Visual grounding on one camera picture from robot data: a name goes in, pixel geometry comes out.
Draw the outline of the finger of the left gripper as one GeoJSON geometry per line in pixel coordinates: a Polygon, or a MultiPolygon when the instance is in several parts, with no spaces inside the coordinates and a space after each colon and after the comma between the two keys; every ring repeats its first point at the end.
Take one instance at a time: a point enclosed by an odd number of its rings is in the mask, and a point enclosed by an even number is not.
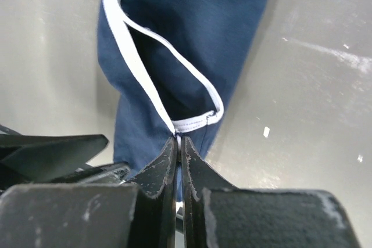
{"type": "Polygon", "coordinates": [[[51,180],[54,184],[123,184],[131,172],[127,162],[80,168],[74,173],[51,180]]]}
{"type": "Polygon", "coordinates": [[[75,136],[1,135],[1,164],[35,182],[70,174],[103,151],[102,134],[75,136]]]}

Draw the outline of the navy blue white underwear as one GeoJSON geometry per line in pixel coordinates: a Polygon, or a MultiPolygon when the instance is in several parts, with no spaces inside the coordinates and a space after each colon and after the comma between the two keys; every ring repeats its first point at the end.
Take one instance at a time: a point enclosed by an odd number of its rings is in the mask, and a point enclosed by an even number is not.
{"type": "Polygon", "coordinates": [[[120,94],[115,162],[133,173],[171,136],[205,157],[267,0],[102,0],[98,62],[120,94]]]}

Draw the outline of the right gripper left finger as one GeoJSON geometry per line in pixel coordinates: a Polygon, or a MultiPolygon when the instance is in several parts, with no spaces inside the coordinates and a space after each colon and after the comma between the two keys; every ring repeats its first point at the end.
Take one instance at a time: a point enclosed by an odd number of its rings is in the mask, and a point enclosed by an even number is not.
{"type": "Polygon", "coordinates": [[[169,138],[160,155],[129,183],[138,187],[128,247],[174,247],[178,145],[169,138]]]}

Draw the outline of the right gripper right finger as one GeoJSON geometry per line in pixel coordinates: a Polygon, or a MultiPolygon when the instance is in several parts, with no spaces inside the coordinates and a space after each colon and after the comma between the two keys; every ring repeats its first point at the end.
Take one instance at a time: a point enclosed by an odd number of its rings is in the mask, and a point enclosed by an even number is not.
{"type": "Polygon", "coordinates": [[[185,247],[241,247],[241,191],[181,140],[185,247]]]}

